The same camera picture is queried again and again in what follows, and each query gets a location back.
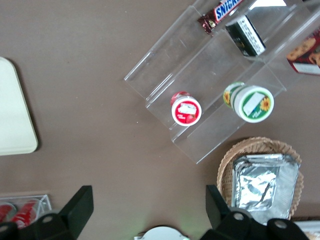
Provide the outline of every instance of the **soda can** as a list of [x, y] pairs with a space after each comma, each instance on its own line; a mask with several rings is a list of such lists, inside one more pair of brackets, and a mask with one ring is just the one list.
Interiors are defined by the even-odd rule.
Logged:
[[31, 199], [13, 216], [10, 220], [15, 222], [18, 229], [23, 229], [32, 224], [37, 218], [37, 210], [40, 204], [40, 200]]
[[9, 202], [0, 203], [0, 223], [9, 221], [17, 212], [14, 205]]

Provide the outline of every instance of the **snickers logo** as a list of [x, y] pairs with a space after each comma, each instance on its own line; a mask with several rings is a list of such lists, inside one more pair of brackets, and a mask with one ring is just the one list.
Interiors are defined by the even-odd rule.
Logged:
[[243, 0], [224, 0], [219, 6], [214, 9], [215, 20], [220, 22], [226, 15], [228, 15], [237, 5]]

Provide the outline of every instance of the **brown table surface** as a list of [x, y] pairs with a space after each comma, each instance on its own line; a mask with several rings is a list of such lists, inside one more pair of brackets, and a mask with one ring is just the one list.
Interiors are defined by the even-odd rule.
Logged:
[[296, 216], [320, 215], [319, 77], [280, 94], [267, 120], [246, 124], [198, 165], [123, 80], [193, 2], [1, 0], [0, 56], [17, 67], [40, 143], [0, 157], [2, 196], [50, 194], [59, 209], [93, 185], [80, 240], [132, 240], [157, 225], [197, 240], [210, 228], [205, 186], [223, 155], [238, 139], [263, 136], [301, 155]]

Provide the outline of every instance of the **clear acrylic display stand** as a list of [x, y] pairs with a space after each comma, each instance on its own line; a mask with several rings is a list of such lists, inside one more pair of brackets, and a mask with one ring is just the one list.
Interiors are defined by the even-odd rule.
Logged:
[[36, 208], [36, 221], [40, 216], [48, 213], [52, 210], [49, 196], [45, 195], [31, 195], [31, 196], [12, 196], [12, 197], [0, 197], [0, 203], [10, 203], [16, 207], [19, 211], [28, 201], [37, 199], [39, 204]]
[[[195, 163], [245, 123], [224, 104], [224, 89], [241, 81], [267, 88], [274, 97], [286, 91], [306, 77], [291, 68], [286, 55], [320, 26], [319, 0], [244, 0], [208, 35], [197, 19], [217, 4], [197, 0], [189, 6], [124, 78]], [[225, 30], [242, 15], [266, 46], [258, 57], [243, 56]], [[170, 100], [180, 91], [190, 93], [202, 107], [202, 117], [193, 126], [180, 126], [172, 118]]]

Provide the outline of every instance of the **snickers bar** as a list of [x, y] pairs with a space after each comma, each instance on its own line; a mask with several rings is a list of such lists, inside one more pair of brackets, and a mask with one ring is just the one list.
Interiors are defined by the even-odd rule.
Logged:
[[198, 19], [207, 34], [211, 34], [213, 29], [243, 0], [222, 0], [220, 4]]

